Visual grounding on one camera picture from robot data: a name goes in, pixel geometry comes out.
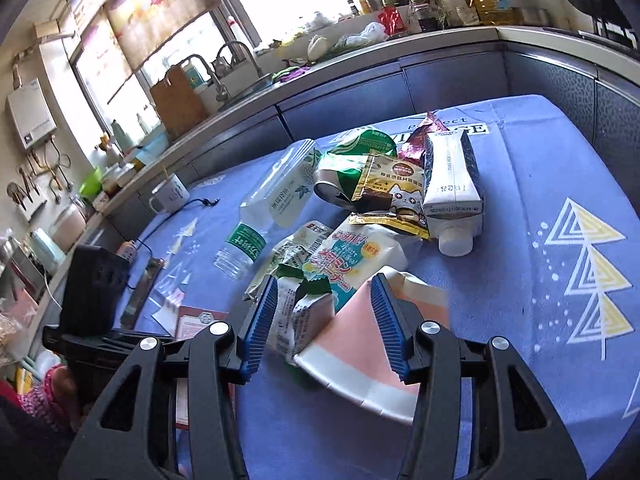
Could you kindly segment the pink checkered sleeve forearm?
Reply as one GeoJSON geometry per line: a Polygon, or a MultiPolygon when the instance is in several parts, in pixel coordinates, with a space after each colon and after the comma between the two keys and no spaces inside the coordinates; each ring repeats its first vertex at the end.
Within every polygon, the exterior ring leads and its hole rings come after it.
{"type": "Polygon", "coordinates": [[[18,397],[21,408],[58,432],[76,432],[78,427],[76,384],[65,365],[47,371],[43,381],[18,397]]]}

